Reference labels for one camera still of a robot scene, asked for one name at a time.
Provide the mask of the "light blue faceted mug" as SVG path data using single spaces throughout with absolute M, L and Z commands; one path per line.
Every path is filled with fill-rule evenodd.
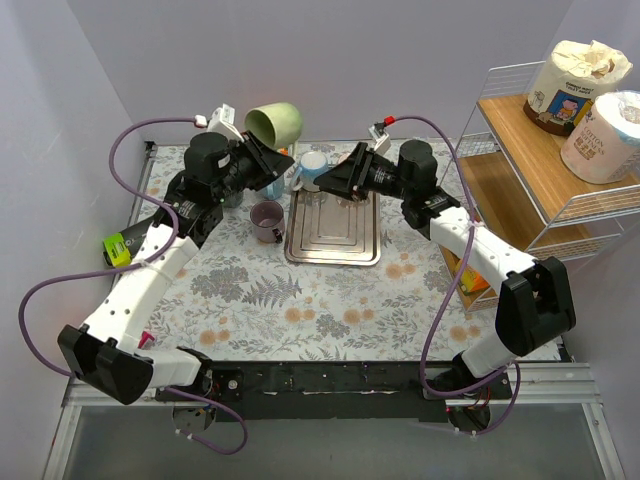
M 276 201 L 282 197 L 284 190 L 285 177 L 280 176 L 262 190 L 262 195 L 267 200 Z

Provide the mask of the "green mug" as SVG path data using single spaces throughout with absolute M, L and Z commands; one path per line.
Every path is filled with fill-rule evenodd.
M 293 104 L 277 102 L 250 110 L 245 115 L 244 126 L 263 144 L 278 150 L 300 138 L 303 118 Z

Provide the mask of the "purple mug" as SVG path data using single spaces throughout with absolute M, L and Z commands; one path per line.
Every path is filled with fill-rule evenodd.
M 281 244 L 284 240 L 284 209 L 276 201 L 265 200 L 256 203 L 250 211 L 255 237 L 264 243 Z

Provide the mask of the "dark grey mug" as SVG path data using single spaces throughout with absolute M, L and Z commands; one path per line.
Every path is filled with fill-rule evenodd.
M 226 195 L 222 205 L 226 209 L 236 209 L 242 205 L 243 201 L 244 201 L 244 191 L 241 190 L 241 191 L 229 193 L 228 195 Z

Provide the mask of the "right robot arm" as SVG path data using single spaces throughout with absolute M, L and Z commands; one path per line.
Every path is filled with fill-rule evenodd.
M 364 200 L 369 193 L 397 198 L 407 224 L 476 270 L 498 295 L 493 330 L 457 354 L 450 369 L 421 379 L 432 397 L 475 397 L 514 360 L 574 328 L 576 316 L 565 265 L 539 260 L 472 220 L 437 184 L 431 146 L 408 140 L 391 162 L 360 142 L 314 183 L 325 193 Z

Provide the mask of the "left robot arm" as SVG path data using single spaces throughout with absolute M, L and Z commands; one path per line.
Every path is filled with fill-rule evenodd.
M 120 277 L 80 327 L 65 326 L 57 339 L 73 377 L 124 405 L 149 388 L 177 388 L 193 400 L 211 392 L 213 364 L 207 356 L 184 347 L 145 353 L 138 347 L 144 327 L 176 275 L 222 221 L 227 199 L 268 186 L 294 163 L 250 132 L 238 140 L 198 134 L 183 162 L 153 216 L 132 271 Z

